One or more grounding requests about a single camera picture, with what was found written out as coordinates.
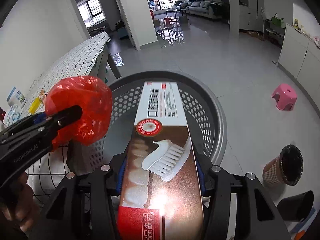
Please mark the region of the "left hand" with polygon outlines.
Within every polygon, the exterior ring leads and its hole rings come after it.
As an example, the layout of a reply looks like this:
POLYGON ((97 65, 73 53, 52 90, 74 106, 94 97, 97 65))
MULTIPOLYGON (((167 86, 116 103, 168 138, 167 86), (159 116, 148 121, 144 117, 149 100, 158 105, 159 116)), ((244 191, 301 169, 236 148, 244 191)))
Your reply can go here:
POLYGON ((9 187, 14 203, 1 204, 1 214, 6 221, 13 222, 23 233, 28 233, 39 217, 40 208, 34 200, 34 191, 28 185, 28 175, 23 172, 9 187))

